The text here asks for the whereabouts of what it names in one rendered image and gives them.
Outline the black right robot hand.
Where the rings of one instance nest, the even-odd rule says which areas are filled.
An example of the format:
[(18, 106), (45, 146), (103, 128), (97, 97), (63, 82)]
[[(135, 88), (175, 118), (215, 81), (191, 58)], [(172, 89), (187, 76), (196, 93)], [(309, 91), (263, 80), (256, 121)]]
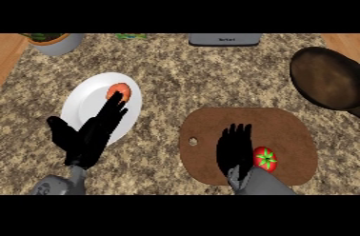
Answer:
[(216, 144), (216, 163), (222, 175), (238, 167), (238, 180), (243, 180), (253, 166), (252, 125), (231, 124), (222, 130)]

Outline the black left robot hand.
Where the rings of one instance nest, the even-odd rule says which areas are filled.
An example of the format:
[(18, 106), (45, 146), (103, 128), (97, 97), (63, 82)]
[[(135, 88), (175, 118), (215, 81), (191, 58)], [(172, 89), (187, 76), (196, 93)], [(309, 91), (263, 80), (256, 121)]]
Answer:
[(57, 116), (49, 116), (45, 119), (51, 142), (66, 152), (66, 166), (88, 169), (95, 165), (110, 134), (126, 112), (122, 93), (116, 91), (104, 102), (97, 115), (85, 121), (79, 130), (75, 130)]

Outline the red tomato with green stem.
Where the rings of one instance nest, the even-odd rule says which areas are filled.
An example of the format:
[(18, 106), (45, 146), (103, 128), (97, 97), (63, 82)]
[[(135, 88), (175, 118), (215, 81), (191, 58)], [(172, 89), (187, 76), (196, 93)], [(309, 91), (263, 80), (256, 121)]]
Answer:
[(253, 165), (271, 173), (277, 168), (277, 156), (268, 147), (256, 147), (253, 150)]

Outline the brown wooden cutting board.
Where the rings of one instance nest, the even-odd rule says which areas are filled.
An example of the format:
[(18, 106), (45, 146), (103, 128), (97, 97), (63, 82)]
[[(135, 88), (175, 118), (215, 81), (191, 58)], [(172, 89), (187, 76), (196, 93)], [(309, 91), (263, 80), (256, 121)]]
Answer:
[(303, 185), (315, 175), (315, 144), (300, 120), (278, 108), (200, 108), (188, 114), (178, 148), (191, 177), (206, 185), (227, 185), (216, 165), (216, 143), (231, 124), (252, 125), (253, 147), (269, 148), (278, 161), (272, 175), (287, 186)]

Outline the dark brown round pan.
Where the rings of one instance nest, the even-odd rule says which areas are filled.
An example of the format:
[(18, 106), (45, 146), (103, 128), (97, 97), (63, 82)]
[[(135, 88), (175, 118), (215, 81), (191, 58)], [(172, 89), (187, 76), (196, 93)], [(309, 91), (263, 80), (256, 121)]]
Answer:
[(327, 48), (302, 48), (290, 57), (288, 78), (314, 105), (360, 118), (358, 62)]

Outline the white round plate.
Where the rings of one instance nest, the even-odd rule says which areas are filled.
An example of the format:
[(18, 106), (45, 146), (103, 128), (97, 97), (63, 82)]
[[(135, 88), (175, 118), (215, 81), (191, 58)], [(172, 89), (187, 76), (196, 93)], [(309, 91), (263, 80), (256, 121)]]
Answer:
[(119, 125), (110, 134), (106, 143), (107, 145), (114, 143), (128, 133), (139, 114), (141, 93), (134, 79), (128, 75), (117, 72), (106, 72), (91, 76), (78, 84), (70, 92), (63, 103), (60, 113), (60, 118), (64, 120), (67, 125), (75, 130), (79, 130), (86, 120), (97, 115), (106, 102), (104, 96), (107, 89), (116, 83), (125, 83), (129, 86), (131, 97), (125, 104), (128, 112), (123, 115)]

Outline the orange round fruit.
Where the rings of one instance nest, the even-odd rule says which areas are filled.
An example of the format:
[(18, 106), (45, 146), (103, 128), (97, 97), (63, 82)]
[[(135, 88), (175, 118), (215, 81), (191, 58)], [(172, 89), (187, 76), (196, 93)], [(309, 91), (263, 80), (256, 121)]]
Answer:
[(113, 84), (106, 91), (104, 98), (108, 99), (114, 92), (119, 92), (122, 94), (122, 101), (128, 101), (131, 98), (131, 88), (126, 83), (116, 83)]

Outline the grey plant pot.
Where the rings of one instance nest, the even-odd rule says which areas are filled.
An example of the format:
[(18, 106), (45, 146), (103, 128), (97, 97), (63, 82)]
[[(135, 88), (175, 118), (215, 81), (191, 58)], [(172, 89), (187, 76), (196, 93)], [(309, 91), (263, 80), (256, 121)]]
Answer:
[(27, 43), (47, 56), (58, 56), (69, 53), (80, 44), (82, 33), (64, 33), (55, 39), (47, 42), (36, 42), (27, 38)]

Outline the green packet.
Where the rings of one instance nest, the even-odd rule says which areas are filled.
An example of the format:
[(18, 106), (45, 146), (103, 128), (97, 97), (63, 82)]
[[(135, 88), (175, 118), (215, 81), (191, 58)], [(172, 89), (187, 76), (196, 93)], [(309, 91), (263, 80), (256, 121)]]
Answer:
[(145, 39), (145, 33), (114, 33), (117, 39)]

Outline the grey flat appliance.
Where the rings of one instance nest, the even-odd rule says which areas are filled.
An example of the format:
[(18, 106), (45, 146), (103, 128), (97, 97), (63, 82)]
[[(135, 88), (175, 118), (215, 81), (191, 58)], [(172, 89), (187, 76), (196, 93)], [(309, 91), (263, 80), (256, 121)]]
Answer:
[(188, 43), (200, 47), (255, 46), (260, 33), (190, 33)]

